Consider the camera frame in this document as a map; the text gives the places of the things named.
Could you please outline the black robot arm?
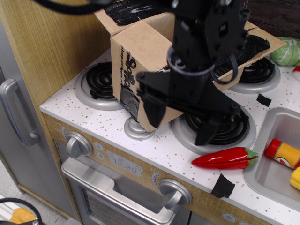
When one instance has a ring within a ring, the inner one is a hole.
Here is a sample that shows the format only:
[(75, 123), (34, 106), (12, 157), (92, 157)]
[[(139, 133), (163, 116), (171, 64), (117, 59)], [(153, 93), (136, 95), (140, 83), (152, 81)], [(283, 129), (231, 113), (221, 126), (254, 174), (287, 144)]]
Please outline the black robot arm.
[(152, 11), (175, 16), (172, 41), (144, 22), (111, 39), (114, 96), (147, 131), (186, 113), (201, 118), (196, 145), (211, 141), (222, 125), (232, 126), (239, 105), (216, 87), (214, 71), (232, 64), (244, 48), (247, 13), (237, 0), (132, 0), (129, 14)]

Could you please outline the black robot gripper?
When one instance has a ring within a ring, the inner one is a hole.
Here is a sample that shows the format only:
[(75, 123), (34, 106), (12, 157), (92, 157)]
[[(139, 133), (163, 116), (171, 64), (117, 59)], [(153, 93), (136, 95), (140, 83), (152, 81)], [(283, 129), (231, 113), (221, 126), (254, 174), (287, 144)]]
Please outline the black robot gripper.
[[(188, 76), (171, 72), (141, 72), (138, 95), (143, 101), (149, 123), (158, 128), (166, 108), (198, 116), (202, 112), (214, 113), (231, 119), (240, 112), (238, 103), (220, 91), (208, 75)], [(220, 117), (201, 121), (195, 140), (196, 146), (208, 144), (219, 130)]]

